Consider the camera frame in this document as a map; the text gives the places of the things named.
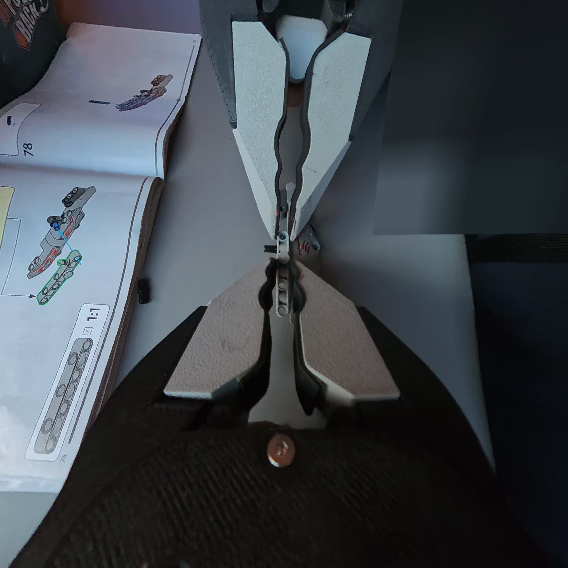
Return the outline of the grey lego beam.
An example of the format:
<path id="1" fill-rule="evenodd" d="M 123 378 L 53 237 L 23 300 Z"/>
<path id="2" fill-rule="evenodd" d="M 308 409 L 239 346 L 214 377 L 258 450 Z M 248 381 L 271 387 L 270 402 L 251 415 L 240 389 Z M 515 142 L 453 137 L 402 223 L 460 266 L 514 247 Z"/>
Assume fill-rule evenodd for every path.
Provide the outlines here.
<path id="1" fill-rule="evenodd" d="M 280 189 L 280 205 L 278 209 L 277 232 L 275 245 L 265 245 L 265 252 L 276 259 L 276 277 L 274 286 L 274 304 L 276 314 L 280 317 L 289 316 L 292 310 L 293 285 L 291 280 L 290 236 L 288 233 L 288 213 L 295 183 L 288 182 L 286 188 Z"/>

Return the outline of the lego instruction booklet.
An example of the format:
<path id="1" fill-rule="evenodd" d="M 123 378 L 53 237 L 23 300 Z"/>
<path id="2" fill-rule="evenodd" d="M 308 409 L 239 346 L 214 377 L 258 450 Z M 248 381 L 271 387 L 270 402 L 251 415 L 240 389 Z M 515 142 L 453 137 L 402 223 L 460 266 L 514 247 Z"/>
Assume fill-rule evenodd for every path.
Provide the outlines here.
<path id="1" fill-rule="evenodd" d="M 201 42 L 75 23 L 1 110 L 2 492 L 59 492 L 110 395 Z"/>

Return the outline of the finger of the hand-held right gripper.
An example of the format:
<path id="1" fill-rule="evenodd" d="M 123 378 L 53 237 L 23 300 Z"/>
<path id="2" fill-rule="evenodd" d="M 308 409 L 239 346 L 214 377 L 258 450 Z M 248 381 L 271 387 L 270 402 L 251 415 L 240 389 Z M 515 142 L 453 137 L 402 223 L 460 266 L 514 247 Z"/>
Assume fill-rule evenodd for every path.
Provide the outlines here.
<path id="1" fill-rule="evenodd" d="M 351 125 L 372 41 L 336 32 L 311 57 L 301 106 L 303 149 L 296 166 L 288 232 L 308 223 L 349 149 Z"/>
<path id="2" fill-rule="evenodd" d="M 238 150 L 269 235 L 280 221 L 279 140 L 288 110 L 288 51 L 261 22 L 232 22 Z"/>

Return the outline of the dark printed cardboard box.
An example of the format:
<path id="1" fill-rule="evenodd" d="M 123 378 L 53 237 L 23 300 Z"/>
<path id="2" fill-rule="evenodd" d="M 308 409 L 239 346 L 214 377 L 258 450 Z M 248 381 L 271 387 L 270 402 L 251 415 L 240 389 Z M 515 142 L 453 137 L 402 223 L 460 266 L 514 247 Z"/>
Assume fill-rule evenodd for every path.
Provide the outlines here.
<path id="1" fill-rule="evenodd" d="M 42 79 L 65 40 L 54 1 L 1 1 L 1 108 Z"/>

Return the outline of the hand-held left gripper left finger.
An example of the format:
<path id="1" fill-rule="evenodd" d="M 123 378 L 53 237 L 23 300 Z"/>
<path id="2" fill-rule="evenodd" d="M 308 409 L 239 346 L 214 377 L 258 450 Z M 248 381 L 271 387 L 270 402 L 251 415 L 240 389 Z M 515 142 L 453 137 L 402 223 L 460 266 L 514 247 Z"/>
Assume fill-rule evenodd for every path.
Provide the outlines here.
<path id="1" fill-rule="evenodd" d="M 205 310 L 164 394 L 249 411 L 269 384 L 273 262 L 262 261 Z"/>

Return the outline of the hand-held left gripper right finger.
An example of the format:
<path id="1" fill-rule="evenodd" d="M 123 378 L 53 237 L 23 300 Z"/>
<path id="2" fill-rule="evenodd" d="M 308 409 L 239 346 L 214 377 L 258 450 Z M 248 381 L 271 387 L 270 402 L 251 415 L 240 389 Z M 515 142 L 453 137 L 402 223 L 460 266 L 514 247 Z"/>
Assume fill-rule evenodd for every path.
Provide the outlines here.
<path id="1" fill-rule="evenodd" d="M 292 262 L 294 373 L 304 413 L 332 412 L 401 396 L 352 301 Z"/>

